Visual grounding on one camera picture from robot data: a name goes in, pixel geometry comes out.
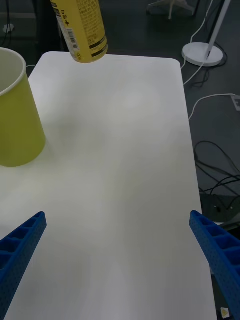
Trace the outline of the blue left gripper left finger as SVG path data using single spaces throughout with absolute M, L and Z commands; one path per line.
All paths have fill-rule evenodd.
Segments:
M 45 213 L 40 211 L 0 241 L 1 320 L 8 312 L 46 227 Z

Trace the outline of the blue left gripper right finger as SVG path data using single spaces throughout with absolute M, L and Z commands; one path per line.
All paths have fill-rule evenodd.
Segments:
M 235 320 L 240 318 L 240 240 L 201 213 L 190 213 L 196 237 Z

